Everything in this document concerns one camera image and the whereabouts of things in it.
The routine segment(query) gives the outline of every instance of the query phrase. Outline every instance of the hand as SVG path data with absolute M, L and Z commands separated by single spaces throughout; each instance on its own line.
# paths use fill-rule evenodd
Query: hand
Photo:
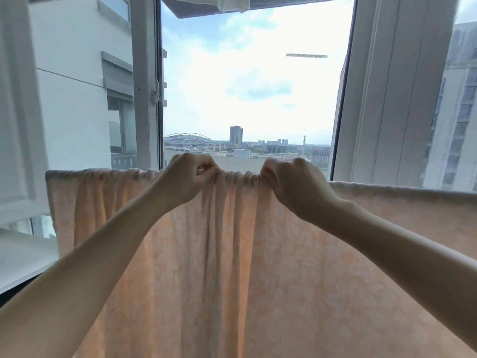
M 321 225 L 342 201 L 319 168 L 303 158 L 280 161 L 267 158 L 260 175 L 278 201 L 302 220 Z
M 167 210 L 192 200 L 204 184 L 221 171 L 211 155 L 202 153 L 184 153 L 172 157 L 167 168 L 151 187 L 160 191 L 158 195 L 164 201 Z

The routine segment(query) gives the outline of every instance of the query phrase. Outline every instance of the window ledge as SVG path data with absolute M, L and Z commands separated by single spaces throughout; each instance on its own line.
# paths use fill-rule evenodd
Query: window ledge
M 58 258 L 56 239 L 0 228 L 0 294 L 42 273 Z
M 124 20 L 121 15 L 116 13 L 116 11 L 106 5 L 103 1 L 97 0 L 96 2 L 98 3 L 98 11 L 103 17 L 107 18 L 111 23 L 131 35 L 130 23 Z

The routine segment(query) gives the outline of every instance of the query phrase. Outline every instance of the white fabric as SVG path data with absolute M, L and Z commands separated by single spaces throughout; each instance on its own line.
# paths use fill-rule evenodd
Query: white fabric
M 192 4 L 206 4 L 216 6 L 220 12 L 247 11 L 250 9 L 250 0 L 177 0 Z

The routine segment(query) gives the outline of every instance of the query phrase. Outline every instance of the peach curtain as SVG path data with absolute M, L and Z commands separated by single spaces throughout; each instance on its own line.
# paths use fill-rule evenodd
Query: peach curtain
M 49 171 L 61 254 L 158 173 Z M 331 184 L 374 214 L 477 258 L 476 195 Z M 361 253 L 298 219 L 256 176 L 229 172 L 155 224 L 76 357 L 477 355 Z

